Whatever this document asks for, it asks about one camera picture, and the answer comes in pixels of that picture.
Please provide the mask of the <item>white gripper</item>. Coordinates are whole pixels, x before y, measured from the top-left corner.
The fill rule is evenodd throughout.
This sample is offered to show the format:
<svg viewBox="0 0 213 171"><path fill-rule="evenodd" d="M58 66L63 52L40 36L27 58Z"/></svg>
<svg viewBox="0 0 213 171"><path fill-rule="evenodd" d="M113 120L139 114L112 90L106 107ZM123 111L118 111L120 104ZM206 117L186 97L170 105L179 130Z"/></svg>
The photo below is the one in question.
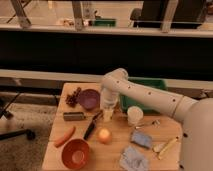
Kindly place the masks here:
<svg viewBox="0 0 213 171"><path fill-rule="evenodd" d="M100 96L100 108L103 110L103 121L109 122L112 119L114 113L113 108L118 102L118 93L103 88Z"/></svg>

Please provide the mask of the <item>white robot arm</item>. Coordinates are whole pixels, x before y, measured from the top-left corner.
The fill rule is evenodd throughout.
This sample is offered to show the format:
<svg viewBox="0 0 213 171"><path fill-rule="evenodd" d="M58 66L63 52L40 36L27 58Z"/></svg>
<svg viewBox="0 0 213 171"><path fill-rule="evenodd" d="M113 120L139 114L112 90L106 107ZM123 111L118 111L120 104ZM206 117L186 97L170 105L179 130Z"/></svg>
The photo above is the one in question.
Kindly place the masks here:
<svg viewBox="0 0 213 171"><path fill-rule="evenodd" d="M213 98L190 97L132 83L125 69L105 74L101 86L106 105L113 93L126 95L182 125L179 171L213 171Z"/></svg>

